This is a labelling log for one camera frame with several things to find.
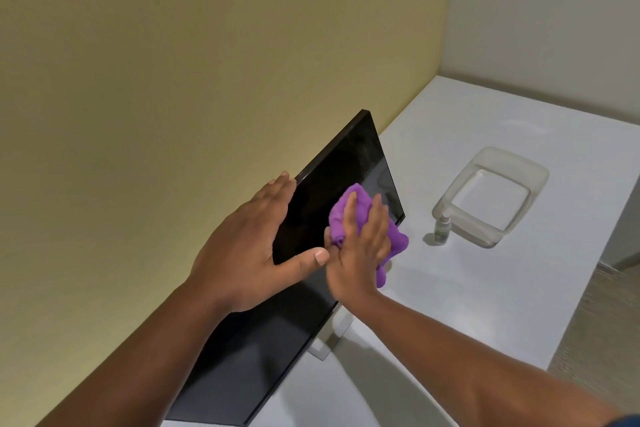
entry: hand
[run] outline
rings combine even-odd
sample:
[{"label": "hand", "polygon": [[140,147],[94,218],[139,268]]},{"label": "hand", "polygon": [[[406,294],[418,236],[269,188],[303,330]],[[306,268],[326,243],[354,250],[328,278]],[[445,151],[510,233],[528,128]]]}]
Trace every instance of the hand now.
[{"label": "hand", "polygon": [[326,265],[326,281],[333,297],[347,309],[357,314],[358,307],[368,298],[378,293],[376,288],[376,268],[391,250],[387,236],[389,228],[388,206],[382,205],[377,194],[369,210],[367,223],[358,236],[356,225],[357,194],[349,195],[344,208],[342,225],[344,243],[342,249],[331,245],[329,228],[324,230],[324,246],[330,258]]},{"label": "hand", "polygon": [[198,253],[187,282],[204,288],[227,312],[258,305],[326,263],[329,253],[312,248],[276,266],[273,240],[287,215],[296,180],[283,172],[225,218]]}]

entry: bottle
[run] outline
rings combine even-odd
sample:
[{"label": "bottle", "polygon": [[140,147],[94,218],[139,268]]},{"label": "bottle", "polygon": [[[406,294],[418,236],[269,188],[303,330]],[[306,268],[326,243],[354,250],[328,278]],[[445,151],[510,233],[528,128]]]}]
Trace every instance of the bottle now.
[{"label": "bottle", "polygon": [[433,230],[433,240],[438,245],[444,245],[449,239],[451,233],[451,220],[449,216],[440,216],[436,221],[436,227]]}]

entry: wall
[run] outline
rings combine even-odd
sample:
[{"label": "wall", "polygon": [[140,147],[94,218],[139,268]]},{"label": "wall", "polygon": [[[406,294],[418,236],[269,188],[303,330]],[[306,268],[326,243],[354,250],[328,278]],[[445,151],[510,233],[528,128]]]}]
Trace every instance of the wall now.
[{"label": "wall", "polygon": [[435,75],[447,0],[1,0],[0,418],[34,424],[220,220]]},{"label": "wall", "polygon": [[[638,27],[638,0],[450,0],[440,72],[640,123]],[[602,260],[615,264],[639,243],[632,199]]]}]

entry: computer monitor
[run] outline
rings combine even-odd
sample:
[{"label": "computer monitor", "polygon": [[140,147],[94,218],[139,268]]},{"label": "computer monitor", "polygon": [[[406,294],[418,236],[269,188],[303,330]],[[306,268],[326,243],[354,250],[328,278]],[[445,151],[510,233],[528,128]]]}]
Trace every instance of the computer monitor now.
[{"label": "computer monitor", "polygon": [[[273,244],[282,263],[323,245],[329,211],[356,182],[381,193],[398,225],[397,196],[371,113],[361,110],[296,177],[298,187]],[[213,331],[167,419],[245,426],[267,402],[337,306],[324,269]]]}]

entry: microfiber cloth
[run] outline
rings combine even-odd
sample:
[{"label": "microfiber cloth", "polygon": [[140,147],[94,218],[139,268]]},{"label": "microfiber cloth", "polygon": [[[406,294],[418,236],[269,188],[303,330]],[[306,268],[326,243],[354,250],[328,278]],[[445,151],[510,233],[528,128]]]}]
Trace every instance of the microfiber cloth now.
[{"label": "microfiber cloth", "polygon": [[[331,212],[329,213],[329,231],[331,233],[331,243],[338,248],[342,247],[344,242],[344,227],[342,226],[342,216],[344,215],[344,207],[347,205],[347,199],[349,195],[355,191],[358,196],[358,202],[356,204],[356,226],[358,227],[358,235],[362,231],[362,227],[369,219],[369,210],[372,207],[373,200],[369,193],[364,190],[360,184],[353,184],[344,192],[342,197],[338,199],[338,202],[333,205]],[[378,288],[385,285],[387,281],[387,273],[385,272],[385,264],[388,260],[403,252],[409,246],[409,237],[400,233],[396,223],[389,218],[389,230],[387,236],[391,242],[391,252],[387,255],[387,258],[378,265],[376,269],[376,286]]]}]

